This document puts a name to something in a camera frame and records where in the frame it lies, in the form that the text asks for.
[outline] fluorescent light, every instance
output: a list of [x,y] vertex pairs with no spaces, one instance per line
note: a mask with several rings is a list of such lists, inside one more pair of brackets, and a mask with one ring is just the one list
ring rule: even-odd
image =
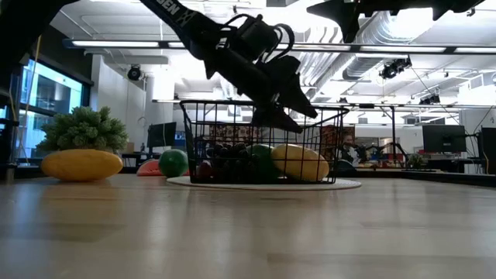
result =
[[[287,44],[280,44],[277,49],[285,49]],[[349,51],[351,46],[340,46],[339,44],[324,44],[324,43],[296,43],[293,46],[293,51],[298,50],[326,50],[326,51]]]
[[357,53],[356,57],[359,58],[391,58],[391,59],[407,59],[406,54],[387,54],[387,53]]
[[496,47],[457,47],[455,53],[496,53]]
[[72,41],[76,47],[158,47],[158,42],[138,42],[138,41],[98,41],[98,40],[77,40]]
[[153,102],[161,102],[161,103],[174,103],[177,104],[181,102],[181,100],[152,100]]
[[184,48],[184,44],[181,42],[169,42],[167,44],[170,48]]
[[446,50],[440,46],[362,46],[360,51],[385,53],[442,53]]

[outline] black wire basket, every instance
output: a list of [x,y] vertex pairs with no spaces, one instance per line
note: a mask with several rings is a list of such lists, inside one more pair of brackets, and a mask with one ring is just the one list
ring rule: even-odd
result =
[[292,133],[255,126],[253,102],[182,101],[191,183],[333,184],[343,141],[344,107],[287,110],[303,128]]

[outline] green plant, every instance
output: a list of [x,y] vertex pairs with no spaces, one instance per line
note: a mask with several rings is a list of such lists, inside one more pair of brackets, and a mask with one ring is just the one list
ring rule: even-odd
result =
[[420,169],[425,164],[424,157],[418,154],[412,154],[408,156],[408,167],[412,169]]
[[126,126],[110,117],[110,108],[100,112],[89,107],[73,108],[71,114],[55,115],[44,124],[45,140],[36,148],[45,151],[69,149],[121,150],[126,147]]

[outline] wooden table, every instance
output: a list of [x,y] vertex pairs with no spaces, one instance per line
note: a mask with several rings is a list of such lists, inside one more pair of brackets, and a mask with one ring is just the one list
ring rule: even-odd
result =
[[496,192],[227,191],[120,174],[0,187],[0,278],[496,277]]

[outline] ceiling light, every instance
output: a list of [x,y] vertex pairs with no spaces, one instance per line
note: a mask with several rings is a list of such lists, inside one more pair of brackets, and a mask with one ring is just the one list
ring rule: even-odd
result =
[[181,42],[168,42],[170,48],[184,48],[184,44]]
[[181,102],[181,100],[152,100],[152,102],[174,103],[174,104],[177,104],[177,103]]
[[407,54],[387,54],[387,53],[357,53],[359,58],[389,58],[389,59],[407,59]]
[[158,42],[75,40],[76,47],[158,47]]
[[455,53],[496,53],[496,47],[457,47]]
[[385,53],[442,53],[446,50],[440,46],[362,46],[360,51]]
[[[286,43],[280,44],[277,49],[284,50],[288,47]],[[324,44],[324,43],[295,43],[293,51],[298,50],[324,50],[324,51],[349,51],[351,46],[340,46],[339,44]]]
[[[140,0],[90,0],[91,2],[108,2],[108,3],[122,3],[122,4],[141,4]],[[181,1],[181,4],[202,4],[202,5],[237,5],[247,6],[251,5],[248,1],[229,1],[229,0],[205,0],[205,1]]]

